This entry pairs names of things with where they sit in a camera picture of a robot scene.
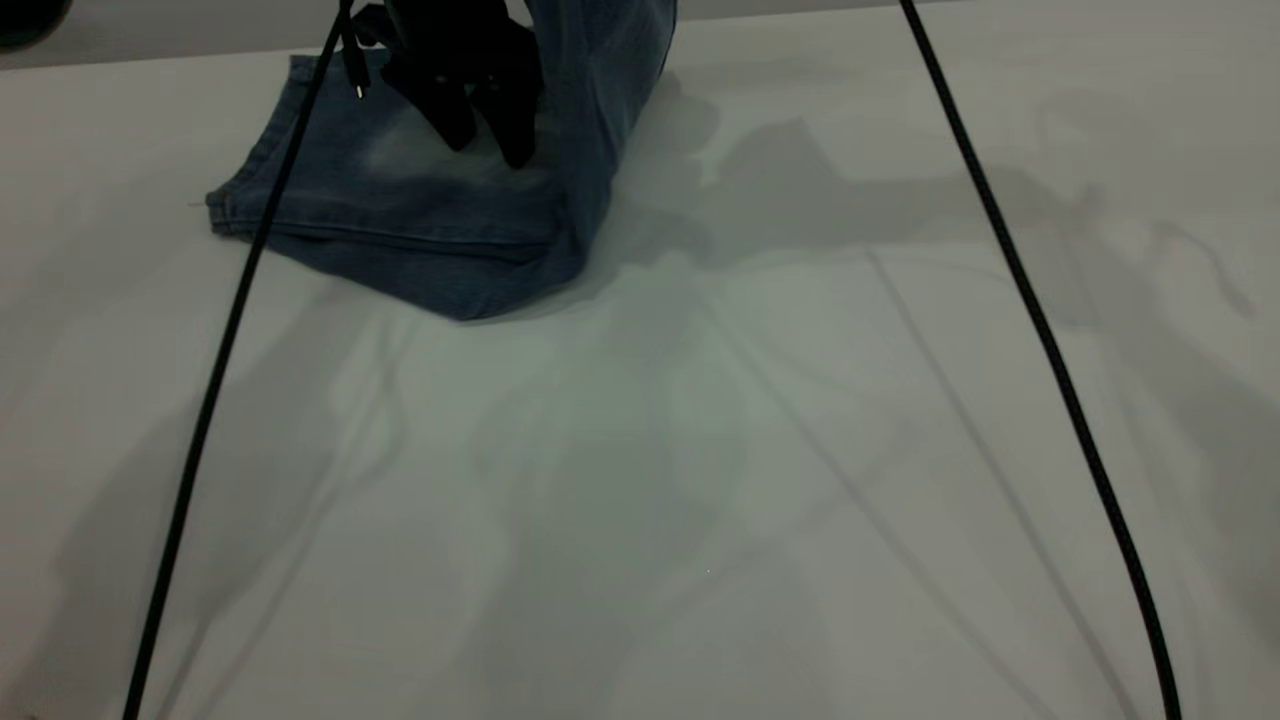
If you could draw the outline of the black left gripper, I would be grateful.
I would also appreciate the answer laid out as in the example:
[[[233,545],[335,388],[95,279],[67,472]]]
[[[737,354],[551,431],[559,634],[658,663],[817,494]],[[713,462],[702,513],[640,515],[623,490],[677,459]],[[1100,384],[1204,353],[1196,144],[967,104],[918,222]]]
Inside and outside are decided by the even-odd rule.
[[[361,44],[381,45],[381,78],[453,151],[476,136],[465,87],[480,86],[480,115],[508,167],[532,158],[544,88],[535,33],[503,1],[380,1],[355,13]]]

